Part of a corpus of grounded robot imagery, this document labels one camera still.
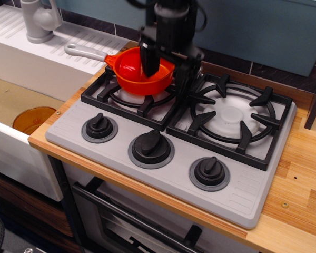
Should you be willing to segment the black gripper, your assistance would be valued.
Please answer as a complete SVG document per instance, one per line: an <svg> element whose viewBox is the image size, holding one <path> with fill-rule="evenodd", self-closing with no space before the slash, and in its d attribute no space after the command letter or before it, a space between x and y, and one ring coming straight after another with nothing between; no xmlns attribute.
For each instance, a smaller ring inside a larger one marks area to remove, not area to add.
<svg viewBox="0 0 316 253"><path fill-rule="evenodd" d="M175 74L176 102L183 100L201 72L204 53L193 43L195 32L204 30L204 25L196 28L198 11L204 13L198 1L154 1L156 25L141 28L140 57L146 77L159 70L160 58L178 64L172 53L187 56Z"/></svg>

